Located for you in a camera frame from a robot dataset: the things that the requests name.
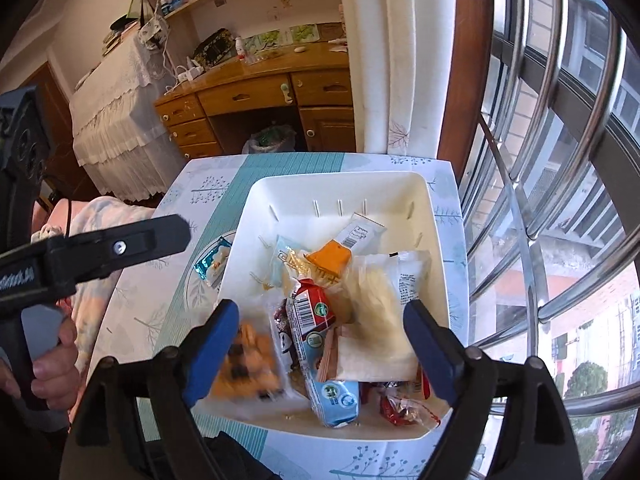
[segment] screw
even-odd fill
[[[111,368],[114,364],[116,364],[115,357],[107,356],[100,359],[98,366],[100,368]]]
[[[161,353],[164,357],[174,359],[178,357],[178,348],[175,346],[167,346],[166,348],[162,349]]]
[[[482,359],[482,350],[477,346],[470,346],[465,349],[465,354],[469,359],[473,359],[474,361],[479,361]]]
[[[127,250],[127,245],[122,240],[118,240],[113,245],[113,252],[116,253],[118,256],[120,256],[121,254],[124,254],[124,251],[126,250]]]
[[[535,368],[536,370],[542,370],[545,367],[545,362],[539,357],[532,356],[528,359],[528,363],[530,367]]]

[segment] white lace cloth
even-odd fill
[[[100,193],[144,200],[166,192],[184,167],[153,106],[172,83],[161,52],[134,34],[72,96],[74,153]]]

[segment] table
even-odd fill
[[[254,182],[277,174],[388,170],[415,171],[428,183],[442,245],[450,326],[466,345],[466,249],[449,162],[363,153],[235,155],[192,160],[171,186],[155,216],[178,213],[185,217],[191,226],[191,242],[181,254],[124,270],[102,322],[91,370],[105,355],[120,362],[149,359],[158,349],[178,344],[202,321],[198,307],[210,300],[198,286],[201,280],[191,285],[193,261],[208,244],[236,228]],[[140,415],[145,436],[157,438],[148,402],[141,402]],[[205,436],[225,431],[284,480],[416,479],[443,428],[419,440],[357,442],[266,431],[199,414],[194,418]]]

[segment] wooden desk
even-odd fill
[[[305,134],[310,152],[355,152],[349,57],[327,43],[245,65],[235,60],[155,102],[185,158],[235,155],[275,121]]]

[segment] human hand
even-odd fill
[[[31,391],[36,397],[47,401],[52,410],[68,410],[76,403],[80,387],[80,374],[76,369],[76,326],[71,318],[60,325],[60,344],[33,362],[35,379]],[[0,390],[16,399],[20,398],[20,387],[8,366],[0,359]]]

